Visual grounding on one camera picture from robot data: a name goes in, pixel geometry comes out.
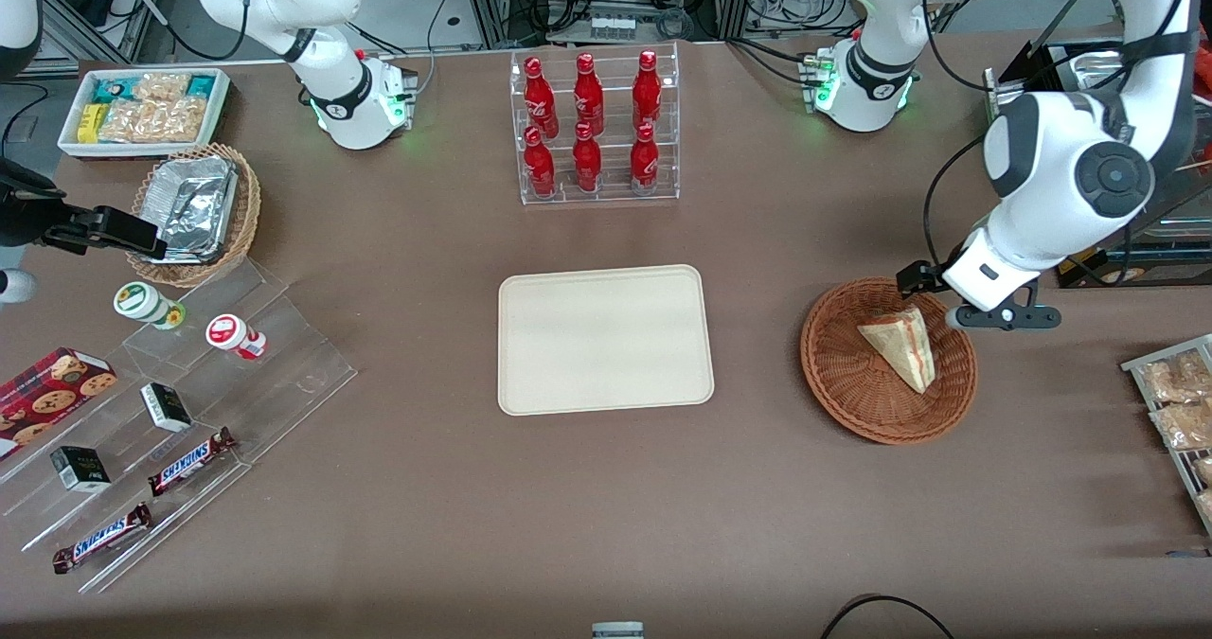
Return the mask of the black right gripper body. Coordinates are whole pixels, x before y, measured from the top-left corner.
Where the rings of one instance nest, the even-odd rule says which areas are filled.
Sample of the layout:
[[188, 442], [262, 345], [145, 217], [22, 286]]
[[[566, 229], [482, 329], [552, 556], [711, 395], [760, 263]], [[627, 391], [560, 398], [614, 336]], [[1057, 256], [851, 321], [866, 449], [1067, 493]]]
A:
[[74, 224], [82, 211], [65, 202], [51, 181], [32, 169], [1, 160], [1, 246], [42, 245], [48, 226]]

